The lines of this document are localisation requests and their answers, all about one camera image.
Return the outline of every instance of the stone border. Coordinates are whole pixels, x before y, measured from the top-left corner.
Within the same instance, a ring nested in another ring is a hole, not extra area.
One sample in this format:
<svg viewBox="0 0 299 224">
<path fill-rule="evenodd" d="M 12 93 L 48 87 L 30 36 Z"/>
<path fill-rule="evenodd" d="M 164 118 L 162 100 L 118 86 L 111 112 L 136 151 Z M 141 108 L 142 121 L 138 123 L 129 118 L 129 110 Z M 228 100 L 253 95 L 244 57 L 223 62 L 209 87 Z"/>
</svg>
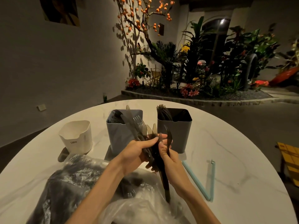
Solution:
<svg viewBox="0 0 299 224">
<path fill-rule="evenodd" d="M 255 99 L 255 100 L 242 100 L 242 101 L 211 101 L 211 100 L 196 100 L 196 99 L 184 99 L 184 98 L 175 98 L 175 97 L 163 97 L 163 96 L 158 96 L 158 95 L 136 93 L 136 92 L 129 91 L 129 90 L 122 90 L 121 94 L 130 96 L 130 97 L 141 98 L 141 99 L 172 101 L 172 102 L 181 103 L 181 104 L 185 104 L 185 105 L 241 106 L 241 105 L 259 105 L 259 104 L 265 104 L 265 103 L 278 103 L 278 102 L 299 104 L 299 100 L 289 99 L 289 98 L 285 99 L 285 98 L 280 98 L 280 97 Z"/>
</svg>

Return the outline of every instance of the round table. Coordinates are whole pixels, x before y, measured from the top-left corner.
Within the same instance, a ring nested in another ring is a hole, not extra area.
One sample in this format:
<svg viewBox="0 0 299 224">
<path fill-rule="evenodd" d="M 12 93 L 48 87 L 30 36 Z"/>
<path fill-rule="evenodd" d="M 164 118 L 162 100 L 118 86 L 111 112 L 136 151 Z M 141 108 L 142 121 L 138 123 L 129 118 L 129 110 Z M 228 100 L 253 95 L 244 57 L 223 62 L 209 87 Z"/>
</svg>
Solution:
<svg viewBox="0 0 299 224">
<path fill-rule="evenodd" d="M 80 111 L 29 142 L 0 174 L 0 223 L 24 223 L 33 211 L 46 179 L 41 184 L 32 180 L 43 173 L 53 173 L 57 168 L 57 158 L 64 148 L 58 131 L 65 123 L 89 120 L 93 148 L 88 155 L 104 159 L 110 145 L 106 120 L 111 110 L 125 109 L 126 105 L 142 109 L 145 123 L 151 126 L 157 122 L 156 106 L 162 103 L 189 111 L 193 121 L 186 161 L 204 186 L 208 185 L 211 159 L 216 162 L 214 201 L 207 204 L 222 224 L 297 223 L 290 197 L 275 169 L 241 132 L 202 110 L 170 101 L 145 99 L 106 103 Z M 28 185 L 36 186 L 26 191 L 24 186 Z M 186 211 L 186 217 L 195 223 L 190 211 Z"/>
</svg>

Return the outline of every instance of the hand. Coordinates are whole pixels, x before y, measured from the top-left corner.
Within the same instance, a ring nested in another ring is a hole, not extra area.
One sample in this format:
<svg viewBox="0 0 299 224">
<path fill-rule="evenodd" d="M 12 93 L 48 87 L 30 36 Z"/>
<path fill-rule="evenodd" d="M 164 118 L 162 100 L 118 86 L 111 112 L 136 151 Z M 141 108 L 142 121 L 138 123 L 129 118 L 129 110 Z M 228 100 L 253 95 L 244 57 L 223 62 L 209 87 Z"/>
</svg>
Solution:
<svg viewBox="0 0 299 224">
<path fill-rule="evenodd" d="M 194 186 L 190 182 L 187 173 L 178 157 L 178 153 L 169 149 L 170 157 L 166 153 L 167 147 L 159 143 L 159 152 L 165 165 L 165 172 L 170 184 L 176 190 L 176 193 L 184 198 L 186 192 L 192 190 Z"/>
<path fill-rule="evenodd" d="M 163 143 L 167 144 L 167 134 L 162 134 Z M 148 141 L 130 141 L 130 143 L 115 157 L 122 166 L 123 174 L 127 175 L 135 171 L 141 163 L 148 162 L 142 149 L 153 146 L 158 141 L 158 137 Z"/>
</svg>

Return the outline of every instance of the plastic bag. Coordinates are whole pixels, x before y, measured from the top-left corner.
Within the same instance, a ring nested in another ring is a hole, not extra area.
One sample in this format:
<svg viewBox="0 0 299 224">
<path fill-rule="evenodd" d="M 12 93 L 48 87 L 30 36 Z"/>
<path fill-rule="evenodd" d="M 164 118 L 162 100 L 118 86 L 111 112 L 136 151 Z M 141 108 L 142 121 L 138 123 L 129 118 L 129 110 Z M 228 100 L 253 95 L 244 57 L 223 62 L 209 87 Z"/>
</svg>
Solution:
<svg viewBox="0 0 299 224">
<path fill-rule="evenodd" d="M 85 155 L 69 155 L 63 168 L 53 166 L 46 172 L 55 171 L 48 178 L 39 201 L 27 224 L 64 224 L 85 198 L 103 173 L 108 162 Z M 0 208 L 13 203 L 46 179 L 41 173 L 22 188 L 0 200 Z M 138 169 L 122 179 L 111 200 L 103 211 L 99 223 L 179 223 L 182 206 L 179 197 L 171 189 L 170 205 L 163 198 L 164 189 L 157 174 Z"/>
</svg>

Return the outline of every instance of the gray cutlery holder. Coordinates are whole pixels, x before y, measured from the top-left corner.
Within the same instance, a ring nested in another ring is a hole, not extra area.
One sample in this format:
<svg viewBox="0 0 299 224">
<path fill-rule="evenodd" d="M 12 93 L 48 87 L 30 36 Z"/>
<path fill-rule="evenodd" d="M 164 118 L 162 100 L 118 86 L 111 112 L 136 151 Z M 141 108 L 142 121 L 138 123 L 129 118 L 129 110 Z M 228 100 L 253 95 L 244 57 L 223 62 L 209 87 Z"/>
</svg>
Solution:
<svg viewBox="0 0 299 224">
<path fill-rule="evenodd" d="M 127 110 L 119 110 L 124 115 L 126 115 Z M 131 110 L 133 117 L 140 116 L 142 119 L 143 111 L 142 110 Z M 134 136 L 131 131 L 125 124 L 120 123 L 108 123 L 108 120 L 114 115 L 114 111 L 112 111 L 106 120 L 111 151 L 117 156 L 128 144 L 131 140 L 134 140 Z"/>
<path fill-rule="evenodd" d="M 171 117 L 176 116 L 178 113 L 182 112 L 183 110 L 186 111 L 186 114 L 183 119 L 180 121 L 174 122 L 174 121 L 165 121 L 160 120 L 158 118 L 157 123 L 157 130 L 158 133 L 165 133 L 167 134 L 167 131 L 164 127 L 167 126 L 168 129 L 171 132 L 173 143 L 171 144 L 171 149 L 176 151 L 177 153 L 184 153 L 186 149 L 186 144 L 192 124 L 192 118 L 186 109 L 182 108 L 168 108 Z"/>
</svg>

